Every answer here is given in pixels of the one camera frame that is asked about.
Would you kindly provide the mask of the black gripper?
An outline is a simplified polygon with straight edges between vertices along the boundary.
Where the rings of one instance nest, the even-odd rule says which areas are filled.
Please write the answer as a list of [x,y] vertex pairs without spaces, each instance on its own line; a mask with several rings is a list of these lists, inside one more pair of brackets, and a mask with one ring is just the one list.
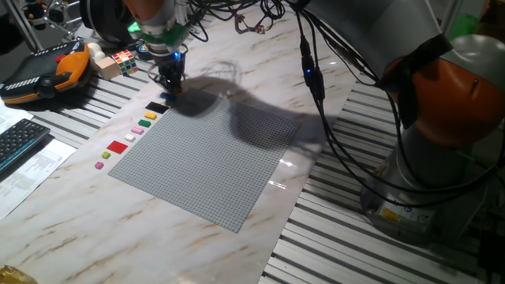
[[180,95],[184,92],[182,80],[185,72],[185,56],[186,53],[181,52],[153,56],[159,74],[152,79],[169,95]]

